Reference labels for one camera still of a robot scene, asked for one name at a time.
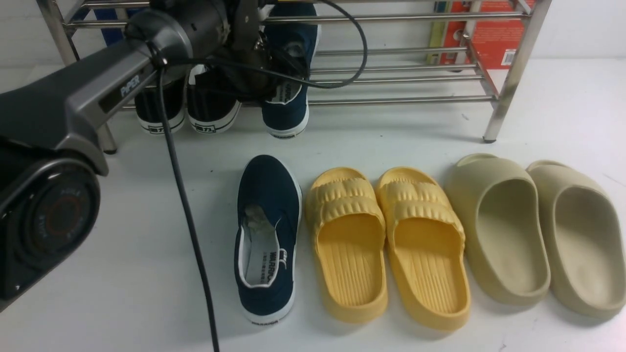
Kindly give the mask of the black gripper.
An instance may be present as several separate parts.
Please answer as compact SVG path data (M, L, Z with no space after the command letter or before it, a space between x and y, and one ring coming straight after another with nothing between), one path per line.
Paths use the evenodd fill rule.
M232 93L239 102L259 102L275 93L280 78L264 74L273 69L274 60L262 22L272 0L226 0L230 33L221 58L242 67L222 67Z

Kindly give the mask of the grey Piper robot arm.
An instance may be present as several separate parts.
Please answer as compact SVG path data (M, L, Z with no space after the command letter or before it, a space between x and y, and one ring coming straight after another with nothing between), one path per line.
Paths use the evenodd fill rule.
M109 169L97 131L168 67L251 50L264 0L152 0L120 42L1 94L1 309L71 255Z

